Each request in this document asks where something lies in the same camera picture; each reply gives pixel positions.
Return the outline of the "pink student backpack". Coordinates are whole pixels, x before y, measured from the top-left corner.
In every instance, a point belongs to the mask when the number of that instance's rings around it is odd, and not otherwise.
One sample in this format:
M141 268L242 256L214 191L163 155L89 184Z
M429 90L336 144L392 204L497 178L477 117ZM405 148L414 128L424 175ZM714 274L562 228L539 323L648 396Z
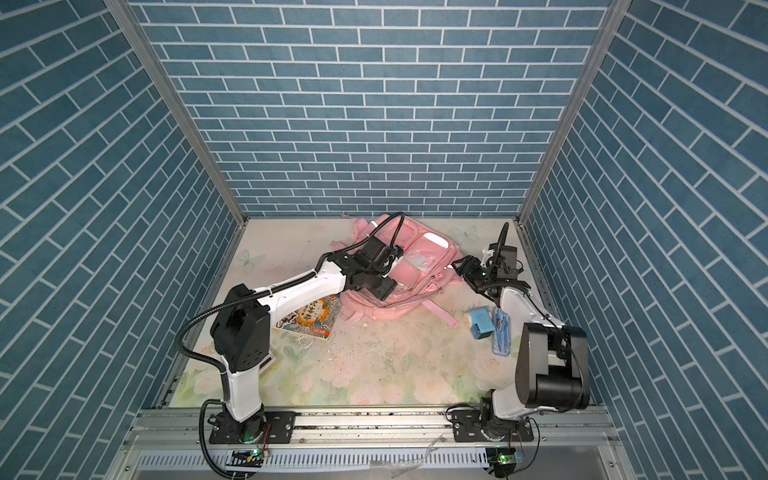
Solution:
M459 322L452 314L439 307L432 297L448 284L457 281L459 276L452 268L452 263L462 258L458 245L448 237L425 226L405 218L386 224L384 215L367 221L357 218L354 234L349 244L356 243L374 232L384 242L394 240L404 250L403 256L390 271L389 277L397 282L395 290L386 300L375 299L366 290L348 290L341 294L341 315L357 321L367 316L377 320L395 320L412 312L419 306L427 308L450 327L457 327Z

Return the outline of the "colourful illustrated book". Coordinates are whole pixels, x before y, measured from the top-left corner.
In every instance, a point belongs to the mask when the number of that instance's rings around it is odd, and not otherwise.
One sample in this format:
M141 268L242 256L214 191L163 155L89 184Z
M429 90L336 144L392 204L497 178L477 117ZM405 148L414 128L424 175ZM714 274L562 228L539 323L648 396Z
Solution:
M278 320L275 328L300 335L328 339L341 307L339 294L326 296Z

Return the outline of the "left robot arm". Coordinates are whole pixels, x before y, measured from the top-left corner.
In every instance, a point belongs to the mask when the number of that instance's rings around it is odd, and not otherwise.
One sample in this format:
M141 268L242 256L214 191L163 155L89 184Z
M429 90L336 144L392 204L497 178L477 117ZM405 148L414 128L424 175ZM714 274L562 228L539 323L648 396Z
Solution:
M210 333L223 363L224 403L231 417L243 423L263 411L260 365L277 321L347 290L387 299L397 285L389 272L402 255L402 247L370 236L350 248L323 254L316 267L304 274L233 299L219 312Z

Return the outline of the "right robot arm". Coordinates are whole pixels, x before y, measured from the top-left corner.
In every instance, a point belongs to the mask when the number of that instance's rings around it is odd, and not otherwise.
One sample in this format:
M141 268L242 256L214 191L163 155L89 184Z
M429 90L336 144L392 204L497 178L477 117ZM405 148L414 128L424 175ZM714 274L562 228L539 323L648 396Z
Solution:
M485 257L465 256L452 263L476 293L520 329L514 384L482 398L480 425L500 437L540 412L582 410L590 403L588 338L539 306L531 286L518 278L516 249L497 241Z

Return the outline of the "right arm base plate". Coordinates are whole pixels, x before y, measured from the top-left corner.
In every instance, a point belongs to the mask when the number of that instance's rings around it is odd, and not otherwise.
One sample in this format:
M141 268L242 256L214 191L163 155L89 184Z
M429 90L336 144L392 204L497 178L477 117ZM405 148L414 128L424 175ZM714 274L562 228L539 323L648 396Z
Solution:
M531 442L534 433L522 420L500 420L476 409L453 409L445 412L457 443Z

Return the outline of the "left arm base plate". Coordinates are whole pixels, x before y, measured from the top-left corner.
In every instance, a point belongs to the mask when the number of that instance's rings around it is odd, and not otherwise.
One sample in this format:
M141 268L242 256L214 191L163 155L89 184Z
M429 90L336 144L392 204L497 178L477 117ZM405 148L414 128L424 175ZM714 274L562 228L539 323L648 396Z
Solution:
M227 410L209 415L211 444L288 444L293 435L296 413L293 411L259 412L237 422Z

